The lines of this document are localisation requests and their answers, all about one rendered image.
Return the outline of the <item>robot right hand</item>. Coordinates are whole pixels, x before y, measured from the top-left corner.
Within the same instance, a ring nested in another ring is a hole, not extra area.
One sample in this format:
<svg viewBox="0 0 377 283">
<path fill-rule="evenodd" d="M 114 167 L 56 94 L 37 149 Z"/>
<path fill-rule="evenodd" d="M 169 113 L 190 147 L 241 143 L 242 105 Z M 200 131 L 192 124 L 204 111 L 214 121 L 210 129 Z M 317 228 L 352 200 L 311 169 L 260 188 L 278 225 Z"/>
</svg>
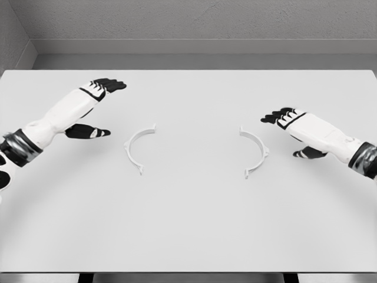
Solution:
<svg viewBox="0 0 377 283">
<path fill-rule="evenodd" d="M 347 159 L 345 135 L 314 114 L 285 107 L 265 115 L 260 121 L 279 126 L 294 139 L 306 145 L 304 149 L 295 151 L 294 157 L 318 159 L 331 153 L 342 162 Z"/>
</svg>

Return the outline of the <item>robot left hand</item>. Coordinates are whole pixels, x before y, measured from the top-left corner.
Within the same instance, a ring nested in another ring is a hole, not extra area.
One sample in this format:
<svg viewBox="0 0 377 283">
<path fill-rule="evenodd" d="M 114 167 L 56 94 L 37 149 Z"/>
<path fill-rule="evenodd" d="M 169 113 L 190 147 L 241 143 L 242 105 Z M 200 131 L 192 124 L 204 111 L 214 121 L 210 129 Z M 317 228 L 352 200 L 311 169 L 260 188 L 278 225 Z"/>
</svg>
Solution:
<svg viewBox="0 0 377 283">
<path fill-rule="evenodd" d="M 99 129 L 77 121 L 90 113 L 106 95 L 123 90 L 127 85 L 118 80 L 100 78 L 76 88 L 63 97 L 44 116 L 56 133 L 71 139 L 94 139 L 109 136 L 109 130 Z"/>
</svg>

